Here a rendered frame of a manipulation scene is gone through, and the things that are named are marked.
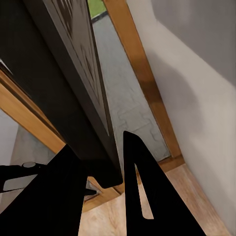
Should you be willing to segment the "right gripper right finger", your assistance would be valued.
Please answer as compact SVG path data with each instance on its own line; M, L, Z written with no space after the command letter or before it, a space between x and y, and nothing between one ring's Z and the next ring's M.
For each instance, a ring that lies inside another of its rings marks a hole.
M123 133L127 236L206 236L142 139ZM154 219L143 217L139 173Z

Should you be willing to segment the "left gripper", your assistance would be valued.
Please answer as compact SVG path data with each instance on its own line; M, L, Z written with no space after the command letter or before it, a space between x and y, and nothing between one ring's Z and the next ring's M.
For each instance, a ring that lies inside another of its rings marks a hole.
M89 172L88 172L88 177L93 177ZM85 196L87 195L95 195L96 191L95 190L91 190L91 189L86 189L85 190Z

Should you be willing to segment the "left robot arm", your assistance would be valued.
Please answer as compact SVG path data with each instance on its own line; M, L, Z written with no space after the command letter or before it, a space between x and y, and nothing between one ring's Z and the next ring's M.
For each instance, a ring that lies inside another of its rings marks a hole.
M22 166L0 165L0 193L26 188L45 166L35 162L27 162ZM88 177L93 176L88 172ZM95 190L85 190L85 196L95 194Z

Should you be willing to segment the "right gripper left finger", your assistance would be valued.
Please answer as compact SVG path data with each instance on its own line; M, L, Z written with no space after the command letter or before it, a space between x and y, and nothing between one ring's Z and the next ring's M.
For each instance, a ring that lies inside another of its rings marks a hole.
M0 214L0 236L78 236L88 172L66 144Z

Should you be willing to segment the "poster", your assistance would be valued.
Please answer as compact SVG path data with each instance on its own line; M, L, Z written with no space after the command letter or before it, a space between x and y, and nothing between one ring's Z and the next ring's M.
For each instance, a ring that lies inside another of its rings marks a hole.
M88 0L0 0L0 59L99 185L121 185Z

